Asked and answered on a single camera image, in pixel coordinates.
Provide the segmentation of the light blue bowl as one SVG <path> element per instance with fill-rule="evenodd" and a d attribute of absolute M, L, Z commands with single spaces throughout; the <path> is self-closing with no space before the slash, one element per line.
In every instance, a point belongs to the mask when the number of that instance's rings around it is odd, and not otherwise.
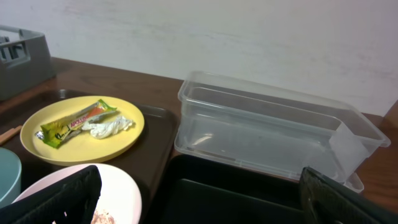
<path fill-rule="evenodd" d="M 1 208 L 10 205 L 21 193 L 22 164 L 12 151 L 1 148 L 0 198 Z"/>

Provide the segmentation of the pink bowl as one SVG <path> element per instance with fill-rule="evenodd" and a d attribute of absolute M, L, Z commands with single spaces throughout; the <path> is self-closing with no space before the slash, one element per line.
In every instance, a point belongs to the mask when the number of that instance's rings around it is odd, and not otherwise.
<path fill-rule="evenodd" d="M 18 202 L 88 166 L 80 164 L 55 171 L 32 184 L 14 201 Z M 142 198 L 136 182 L 129 174 L 115 166 L 95 166 L 99 170 L 102 187 L 91 224 L 138 224 L 142 212 Z"/>

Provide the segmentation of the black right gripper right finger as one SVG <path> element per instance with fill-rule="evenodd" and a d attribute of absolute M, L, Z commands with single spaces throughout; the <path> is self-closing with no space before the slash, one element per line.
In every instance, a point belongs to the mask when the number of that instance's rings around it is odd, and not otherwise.
<path fill-rule="evenodd" d="M 307 223 L 397 224 L 396 213 L 376 205 L 311 167 L 303 168 L 299 186 Z"/>

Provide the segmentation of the white tissue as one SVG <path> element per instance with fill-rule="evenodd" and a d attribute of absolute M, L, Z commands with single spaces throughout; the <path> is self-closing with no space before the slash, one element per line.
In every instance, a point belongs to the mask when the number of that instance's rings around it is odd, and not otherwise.
<path fill-rule="evenodd" d="M 124 116 L 117 116 L 114 121 L 105 123 L 89 123 L 86 122 L 82 127 L 82 131 L 89 131 L 90 135 L 95 139 L 104 139 L 112 135 L 116 135 L 120 131 L 127 131 L 135 126 L 135 122 Z"/>

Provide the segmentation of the green orange snack wrapper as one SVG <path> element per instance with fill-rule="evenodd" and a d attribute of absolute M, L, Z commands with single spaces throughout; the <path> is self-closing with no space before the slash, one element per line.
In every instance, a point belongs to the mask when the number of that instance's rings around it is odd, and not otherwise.
<path fill-rule="evenodd" d="M 103 100 L 98 100 L 71 115 L 41 125 L 41 130 L 37 131 L 34 136 L 57 149 L 71 138 L 79 135 L 84 124 L 101 121 L 107 115 L 115 112 L 117 112 L 117 108 L 111 107 Z"/>

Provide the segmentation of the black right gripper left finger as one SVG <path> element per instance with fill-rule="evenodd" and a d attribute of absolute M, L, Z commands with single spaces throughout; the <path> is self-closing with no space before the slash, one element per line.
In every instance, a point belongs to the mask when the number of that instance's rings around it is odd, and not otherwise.
<path fill-rule="evenodd" d="M 90 224 L 101 194 L 98 168 L 88 166 L 1 209 L 1 223 Z"/>

